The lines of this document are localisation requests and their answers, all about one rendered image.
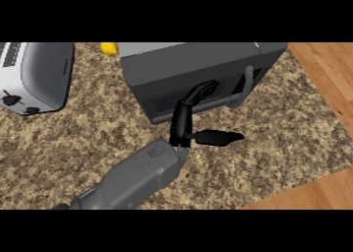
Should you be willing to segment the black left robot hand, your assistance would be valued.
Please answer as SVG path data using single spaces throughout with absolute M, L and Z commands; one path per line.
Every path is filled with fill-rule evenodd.
M 216 80 L 207 81 L 194 86 L 186 95 L 177 100 L 171 124 L 169 143 L 173 147 L 191 147 L 191 140 L 200 145 L 226 147 L 232 142 L 244 139 L 236 132 L 219 130 L 202 130 L 192 132 L 192 108 L 202 99 L 213 94 L 220 83 Z

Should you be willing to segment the dark grey microwave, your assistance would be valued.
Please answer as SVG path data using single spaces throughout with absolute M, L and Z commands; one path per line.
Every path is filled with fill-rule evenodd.
M 287 48 L 285 42 L 121 42 L 124 80 L 149 122 L 170 121 L 177 100 L 211 80 L 220 85 L 192 111 L 226 106 L 242 92 L 247 66 L 253 92 Z

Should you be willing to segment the yellow object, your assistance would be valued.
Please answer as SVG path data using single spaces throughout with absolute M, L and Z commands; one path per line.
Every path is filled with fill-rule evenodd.
M 118 54 L 118 44 L 115 42 L 102 42 L 101 43 L 102 52 L 112 56 Z

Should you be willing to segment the silver toaster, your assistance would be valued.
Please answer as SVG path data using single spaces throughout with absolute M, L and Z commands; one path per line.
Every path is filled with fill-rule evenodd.
M 71 42 L 0 42 L 0 106 L 19 115 L 59 111 L 73 61 Z

